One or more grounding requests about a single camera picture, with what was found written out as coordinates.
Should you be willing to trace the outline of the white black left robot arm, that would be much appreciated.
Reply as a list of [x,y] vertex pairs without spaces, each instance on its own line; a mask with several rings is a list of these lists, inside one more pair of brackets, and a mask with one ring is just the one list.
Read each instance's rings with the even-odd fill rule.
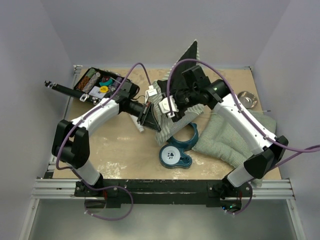
[[137,123],[156,132],[161,127],[154,114],[154,105],[150,102],[139,103],[133,100],[139,87],[129,81],[104,97],[91,110],[68,121],[57,124],[51,153],[57,160],[68,164],[85,181],[86,191],[92,196],[99,196],[104,190],[102,175],[89,160],[90,136],[104,123],[122,112],[137,117]]

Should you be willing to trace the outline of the green striped pet tent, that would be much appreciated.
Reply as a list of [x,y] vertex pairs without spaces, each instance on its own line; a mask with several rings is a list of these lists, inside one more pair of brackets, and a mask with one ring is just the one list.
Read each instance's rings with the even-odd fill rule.
[[[157,94],[150,97],[149,101],[153,104],[153,112],[160,127],[160,131],[155,133],[155,140],[160,146],[204,111],[203,104],[195,104],[192,99],[195,93],[190,90],[183,76],[183,72],[196,65],[197,63],[192,61],[179,65],[174,63],[171,67],[174,69],[173,73],[169,70],[162,79],[152,83]],[[178,110],[172,118],[162,113],[159,105],[166,98],[168,78],[170,78],[170,97],[174,101],[172,107],[176,107]]]

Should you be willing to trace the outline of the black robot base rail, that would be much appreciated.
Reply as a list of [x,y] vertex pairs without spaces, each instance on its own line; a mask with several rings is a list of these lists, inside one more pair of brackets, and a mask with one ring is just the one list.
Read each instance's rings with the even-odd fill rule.
[[101,190],[92,190],[81,181],[76,182],[74,195],[84,198],[90,208],[120,208],[136,205],[205,205],[221,207],[230,204],[240,209],[241,201],[253,195],[245,183],[234,188],[222,180],[169,179],[104,179]]

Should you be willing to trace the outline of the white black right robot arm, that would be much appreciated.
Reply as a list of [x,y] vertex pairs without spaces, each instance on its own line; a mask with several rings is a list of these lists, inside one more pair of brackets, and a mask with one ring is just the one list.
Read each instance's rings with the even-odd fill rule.
[[277,137],[258,122],[245,108],[224,77],[210,82],[200,66],[195,65],[182,73],[188,86],[189,102],[182,104],[181,97],[170,93],[170,84],[166,94],[169,109],[172,113],[182,111],[192,105],[203,104],[222,116],[245,140],[252,156],[237,166],[223,178],[223,192],[230,197],[235,196],[241,185],[253,179],[261,179],[281,160],[288,140],[284,136]]

